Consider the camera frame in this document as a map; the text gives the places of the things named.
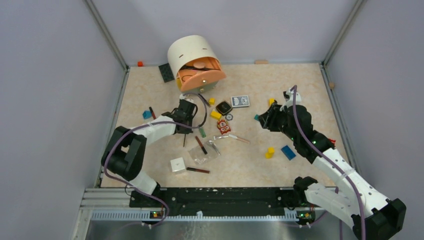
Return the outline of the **black makeup brush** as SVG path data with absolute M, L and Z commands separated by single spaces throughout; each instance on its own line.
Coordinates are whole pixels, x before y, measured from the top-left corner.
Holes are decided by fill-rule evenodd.
M 216 69 L 215 68 L 208 68 L 208 67 L 198 68 L 198 67 L 195 67 L 195 66 L 183 65 L 180 68 L 180 71 L 182 71 L 182 70 L 211 71 L 211 70 L 216 70 Z

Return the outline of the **pink makeup sponge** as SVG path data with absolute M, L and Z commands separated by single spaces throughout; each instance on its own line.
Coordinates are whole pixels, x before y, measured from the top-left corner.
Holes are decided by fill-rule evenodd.
M 193 66 L 196 69 L 204 69 L 206 67 L 206 63 L 204 61 L 194 61 Z

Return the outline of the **white round drawer organizer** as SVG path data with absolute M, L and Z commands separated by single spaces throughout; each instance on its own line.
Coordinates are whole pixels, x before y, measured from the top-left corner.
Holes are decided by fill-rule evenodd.
M 200 35 L 182 37 L 171 44 L 167 51 L 167 60 L 181 93 L 204 93 L 227 77 L 221 63 L 208 41 Z M 193 66 L 195 61 L 203 61 L 206 68 L 215 70 L 180 70 L 184 65 Z M 193 75 L 189 80 L 181 82 L 184 75 Z

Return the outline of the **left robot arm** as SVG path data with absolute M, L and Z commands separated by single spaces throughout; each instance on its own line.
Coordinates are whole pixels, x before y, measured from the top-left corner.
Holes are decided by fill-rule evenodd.
M 172 111 L 143 125 L 115 128 L 101 158 L 104 174 L 141 192 L 147 206 L 156 206 L 161 198 L 156 190 L 160 184 L 142 170 L 146 148 L 168 136 L 192 133 L 198 110 L 193 100 L 181 97 Z

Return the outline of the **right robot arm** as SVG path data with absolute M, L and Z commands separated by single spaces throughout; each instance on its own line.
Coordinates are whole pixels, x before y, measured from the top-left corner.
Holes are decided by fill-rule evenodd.
M 285 134 L 297 153 L 320 169 L 338 188 L 332 191 L 312 177 L 298 177 L 293 200 L 299 206 L 313 204 L 325 209 L 350 227 L 359 240 L 389 240 L 403 228 L 406 205 L 389 199 L 369 184 L 345 160 L 335 144 L 314 129 L 312 115 L 301 105 L 297 86 L 283 93 L 258 117 L 263 129 Z

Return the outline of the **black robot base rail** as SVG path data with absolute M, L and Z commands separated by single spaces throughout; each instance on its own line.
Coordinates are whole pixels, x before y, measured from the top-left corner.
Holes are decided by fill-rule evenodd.
M 291 187 L 167 187 L 153 192 L 153 197 L 136 191 L 129 207 L 165 210 L 169 216 L 206 217 L 279 217 L 295 211 L 296 219 L 314 221 L 316 207 L 298 198 Z

